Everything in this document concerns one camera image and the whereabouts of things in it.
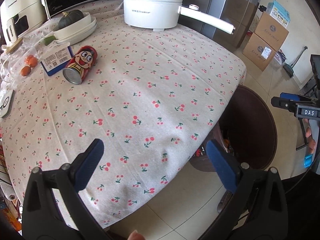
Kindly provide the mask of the person's right hand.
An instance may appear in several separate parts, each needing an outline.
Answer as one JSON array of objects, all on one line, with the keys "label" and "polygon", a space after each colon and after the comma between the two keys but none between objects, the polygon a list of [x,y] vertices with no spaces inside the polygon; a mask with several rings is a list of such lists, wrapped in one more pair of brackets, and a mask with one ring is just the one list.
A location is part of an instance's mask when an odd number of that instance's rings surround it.
[{"label": "person's right hand", "polygon": [[311,127],[309,125],[309,120],[308,119],[303,119],[303,120],[308,124],[308,127],[305,130],[305,136],[308,140],[309,153],[313,154],[316,147],[317,147],[317,142],[312,137],[312,131],[311,131]]}]

